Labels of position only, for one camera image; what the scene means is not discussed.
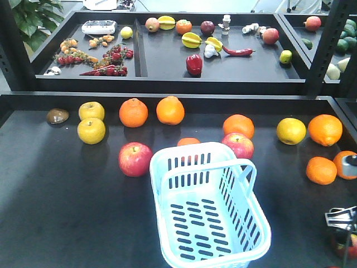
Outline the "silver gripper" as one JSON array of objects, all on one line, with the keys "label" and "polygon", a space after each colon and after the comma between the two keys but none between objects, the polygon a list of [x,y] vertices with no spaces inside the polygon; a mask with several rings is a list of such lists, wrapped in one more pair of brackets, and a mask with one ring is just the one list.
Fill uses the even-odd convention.
[{"label": "silver gripper", "polygon": [[341,228],[345,230],[352,229],[356,231],[356,223],[353,224],[353,218],[356,215],[356,206],[349,208],[331,208],[325,213],[325,220],[328,227]]}]

